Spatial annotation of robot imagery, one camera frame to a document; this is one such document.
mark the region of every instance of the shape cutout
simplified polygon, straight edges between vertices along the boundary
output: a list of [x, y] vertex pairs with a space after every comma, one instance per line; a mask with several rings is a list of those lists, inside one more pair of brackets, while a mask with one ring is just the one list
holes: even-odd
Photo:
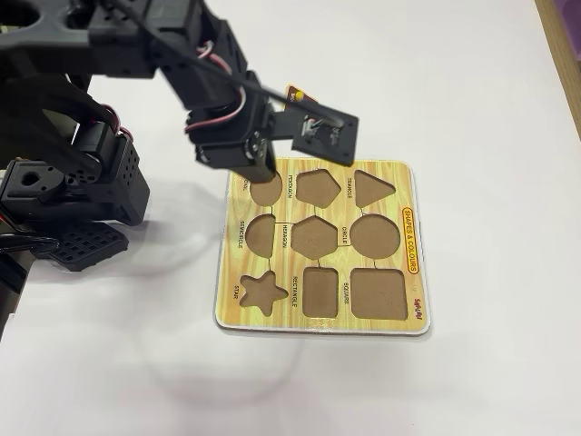
[[278, 173], [270, 182], [251, 183], [252, 200], [259, 206], [272, 206], [281, 198], [281, 193], [282, 179]]
[[315, 170], [297, 175], [297, 200], [321, 209], [329, 207], [341, 192], [341, 187], [327, 170]]
[[240, 299], [240, 306], [257, 306], [264, 316], [272, 315], [274, 302], [289, 296], [286, 290], [276, 285], [276, 276], [272, 271], [265, 272], [259, 279], [243, 275], [240, 278], [240, 284], [246, 290]]
[[399, 248], [399, 229], [383, 215], [363, 215], [350, 229], [351, 245], [370, 259], [385, 259]]
[[396, 192], [396, 188], [364, 171], [355, 172], [355, 204], [357, 207], [369, 206]]
[[332, 268], [305, 268], [302, 312], [310, 318], [337, 317], [339, 275]]
[[292, 226], [290, 247], [316, 261], [337, 250], [337, 228], [318, 216], [310, 216]]
[[274, 215], [265, 214], [254, 218], [246, 229], [246, 245], [254, 254], [267, 259], [272, 256], [274, 245]]
[[351, 311], [364, 319], [407, 320], [406, 287], [401, 271], [354, 269], [351, 272]]

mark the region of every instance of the cable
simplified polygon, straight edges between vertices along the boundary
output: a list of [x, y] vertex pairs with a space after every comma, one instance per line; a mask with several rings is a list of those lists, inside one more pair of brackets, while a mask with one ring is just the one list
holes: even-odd
[[218, 118], [212, 118], [211, 120], [200, 121], [198, 123], [190, 124], [190, 125], [186, 126], [185, 131], [190, 132], [191, 130], [197, 129], [198, 127], [203, 127], [205, 125], [210, 125], [210, 124], [220, 124], [220, 123], [224, 123], [228, 120], [231, 120], [234, 116], [236, 116], [237, 114], [240, 113], [240, 111], [242, 110], [242, 108], [246, 104], [246, 91], [244, 91], [243, 87], [240, 87], [239, 95], [240, 95], [240, 99], [241, 99], [240, 104], [234, 112], [231, 112], [230, 114], [227, 114], [225, 116], [219, 116]]
[[129, 136], [129, 139], [131, 140], [131, 142], [133, 142], [133, 135], [131, 134], [131, 132], [129, 132], [128, 129], [126, 129], [125, 127], [122, 127], [119, 129], [119, 132], [121, 132], [122, 134], [126, 134], [127, 136]]
[[56, 250], [60, 242], [56, 238], [42, 236], [38, 233], [2, 233], [0, 234], [0, 254], [35, 250], [36, 253], [50, 253]]
[[[218, 64], [220, 66], [220, 68], [222, 70], [224, 70], [225, 72], [227, 72], [228, 74], [232, 74], [231, 67], [228, 65], [228, 63], [226, 61], [224, 61], [218, 55], [210, 54], [210, 60], [213, 61], [214, 63]], [[240, 104], [238, 105], [238, 107], [236, 109], [234, 109], [233, 112], [231, 112], [230, 114], [227, 114], [225, 116], [219, 116], [218, 118], [212, 118], [211, 120], [200, 121], [198, 123], [189, 124], [186, 126], [185, 131], [190, 132], [191, 130], [197, 129], [199, 127], [204, 127], [205, 125], [221, 124], [221, 123], [225, 123], [228, 120], [231, 120], [234, 116], [236, 116], [237, 114], [240, 113], [240, 111], [242, 110], [242, 108], [246, 104], [246, 91], [244, 90], [243, 86], [238, 88], [238, 95], [240, 96]]]
[[121, 118], [119, 117], [119, 114], [116, 113], [115, 110], [109, 104], [101, 104], [101, 106], [107, 109], [115, 119], [115, 126], [111, 127], [113, 129], [113, 133], [115, 134], [115, 136], [119, 132], [121, 132], [122, 134], [129, 136], [129, 139], [131, 140], [131, 142], [133, 142], [133, 135], [131, 134], [131, 132], [129, 132], [129, 129], [126, 129], [121, 125]]
[[212, 52], [212, 49], [214, 48], [214, 43], [212, 41], [206, 41], [204, 46], [206, 47], [205, 51], [203, 47], [196, 48], [197, 51], [201, 52], [200, 55], [198, 55], [198, 59], [203, 59], [204, 57], [209, 55]]
[[119, 118], [119, 114], [115, 112], [115, 110], [109, 104], [101, 104], [102, 107], [107, 109], [115, 119], [115, 126], [112, 126], [114, 134], [119, 133], [119, 129], [121, 128], [121, 118]]
[[260, 85], [255, 84], [249, 80], [239, 79], [234, 75], [229, 75], [225, 71], [204, 62], [203, 59], [199, 59], [198, 57], [192, 56], [189, 52], [184, 51], [180, 46], [177, 45], [174, 46], [173, 44], [166, 42], [165, 39], [163, 38], [163, 35], [160, 32], [158, 32], [156, 29], [151, 28], [147, 23], [145, 23], [145, 21], [140, 16], [138, 16], [138, 14], [130, 6], [126, 5], [123, 2], [123, 0], [101, 0], [101, 2], [103, 3], [103, 7], [106, 7], [106, 5], [108, 4], [112, 5], [116, 9], [119, 9], [151, 38], [153, 38], [155, 41], [165, 46], [172, 52], [176, 53], [188, 64], [199, 67], [207, 72], [213, 73], [230, 83], [237, 84], [238, 86], [243, 86], [246, 91], [252, 91], [255, 94], [270, 97], [273, 100], [285, 103], [288, 106], [299, 108], [302, 111], [307, 112], [308, 114], [316, 115], [319, 118], [325, 120], [327, 124], [329, 124], [332, 127], [341, 128], [345, 124], [345, 122], [337, 115], [329, 113], [325, 106], [304, 100], [302, 102], [297, 102], [296, 100], [294, 101], [288, 100], [282, 94], [279, 94], [268, 88], [262, 88]]

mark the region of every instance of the wood grain pattern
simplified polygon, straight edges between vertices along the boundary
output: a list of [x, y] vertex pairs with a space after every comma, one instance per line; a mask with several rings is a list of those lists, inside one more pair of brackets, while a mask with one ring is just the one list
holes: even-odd
[[548, 47], [565, 91], [569, 110], [581, 138], [581, 72], [569, 46], [554, 0], [535, 0]]
[[[326, 209], [314, 207], [295, 198], [296, 177], [300, 173], [327, 169], [340, 186], [340, 193]], [[426, 290], [423, 270], [408, 270], [404, 232], [404, 208], [414, 209], [411, 175], [404, 163], [392, 161], [355, 161], [350, 167], [319, 159], [277, 159], [277, 170], [283, 188], [279, 200], [272, 206], [259, 206], [252, 201], [250, 184], [231, 173], [228, 189], [226, 226], [222, 241], [219, 282], [216, 292], [215, 315], [220, 326], [239, 330], [280, 332], [342, 332], [414, 334], [422, 333], [428, 325]], [[354, 172], [361, 170], [396, 188], [396, 193], [363, 208], [355, 205]], [[244, 241], [244, 232], [254, 218], [272, 213], [276, 217], [274, 248], [270, 259], [253, 254]], [[379, 213], [394, 222], [401, 235], [401, 244], [388, 259], [376, 260], [359, 254], [351, 245], [351, 225], [364, 213]], [[312, 261], [291, 249], [291, 227], [310, 216], [317, 215], [338, 229], [338, 248], [318, 261]], [[302, 312], [301, 285], [307, 267], [333, 268], [339, 274], [339, 309], [336, 318], [310, 318]], [[350, 273], [354, 268], [394, 268], [405, 279], [408, 318], [398, 320], [370, 320], [355, 317], [350, 307]], [[244, 295], [240, 279], [243, 275], [261, 277], [268, 270], [276, 274], [276, 285], [285, 289], [289, 297], [273, 304], [272, 315], [264, 316], [258, 307], [240, 306]], [[422, 314], [416, 316], [416, 306]]]

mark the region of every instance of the yellow label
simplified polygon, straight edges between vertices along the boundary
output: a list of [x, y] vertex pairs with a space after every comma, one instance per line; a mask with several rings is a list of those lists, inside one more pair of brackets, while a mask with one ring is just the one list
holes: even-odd
[[414, 228], [414, 213], [408, 207], [404, 207], [402, 213], [406, 255], [408, 256], [408, 270], [412, 274], [417, 274], [419, 266], [418, 250], [416, 249], [416, 229]]

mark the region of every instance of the star cutout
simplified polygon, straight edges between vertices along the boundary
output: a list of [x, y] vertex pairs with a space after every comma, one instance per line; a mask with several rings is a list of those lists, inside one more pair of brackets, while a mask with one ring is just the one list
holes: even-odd
[[276, 285], [274, 272], [267, 271], [260, 279], [243, 275], [240, 284], [246, 293], [240, 299], [240, 306], [257, 306], [264, 316], [272, 315], [272, 304], [289, 296], [289, 293]]

